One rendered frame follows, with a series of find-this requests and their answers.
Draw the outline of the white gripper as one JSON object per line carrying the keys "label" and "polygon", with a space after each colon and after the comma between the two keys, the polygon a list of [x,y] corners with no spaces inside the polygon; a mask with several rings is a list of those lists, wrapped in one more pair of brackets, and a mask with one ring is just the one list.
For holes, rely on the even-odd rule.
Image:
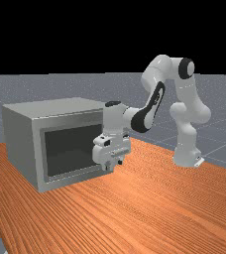
{"label": "white gripper", "polygon": [[93,140],[92,159],[104,165],[105,171],[111,169],[112,163],[123,165],[124,157],[131,152],[131,141],[128,133],[104,135]]}

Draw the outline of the grey microwave oven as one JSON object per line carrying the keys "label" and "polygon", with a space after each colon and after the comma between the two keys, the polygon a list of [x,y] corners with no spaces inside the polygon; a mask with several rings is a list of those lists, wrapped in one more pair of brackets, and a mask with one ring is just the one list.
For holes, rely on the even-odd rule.
{"label": "grey microwave oven", "polygon": [[103,106],[80,97],[3,105],[9,162],[39,192],[104,176],[92,160]]}

